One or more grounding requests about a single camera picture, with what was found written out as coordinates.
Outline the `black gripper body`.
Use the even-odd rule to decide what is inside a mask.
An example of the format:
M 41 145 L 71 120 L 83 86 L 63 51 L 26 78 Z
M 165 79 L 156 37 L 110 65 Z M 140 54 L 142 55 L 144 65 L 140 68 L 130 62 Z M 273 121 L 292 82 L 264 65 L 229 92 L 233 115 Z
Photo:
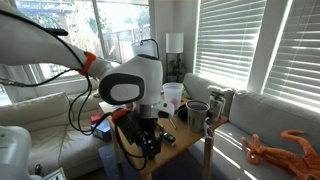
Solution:
M 149 150 L 153 149 L 153 145 L 157 140 L 161 140 L 161 137 L 155 135 L 155 129 L 158 127 L 158 122 L 156 118 L 142 119 L 138 120 L 138 125 L 141 132 L 141 140 L 145 139 L 148 142 Z

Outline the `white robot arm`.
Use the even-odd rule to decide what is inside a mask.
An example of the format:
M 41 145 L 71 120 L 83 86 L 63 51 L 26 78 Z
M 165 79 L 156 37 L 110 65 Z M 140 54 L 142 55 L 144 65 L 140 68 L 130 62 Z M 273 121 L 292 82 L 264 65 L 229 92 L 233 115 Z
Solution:
M 0 3 L 0 63 L 8 66 L 53 63 L 99 80 L 108 104 L 134 104 L 132 117 L 170 118 L 174 106 L 160 96 L 163 68 L 159 59 L 138 54 L 117 67 L 72 46 L 31 21 L 16 8 Z

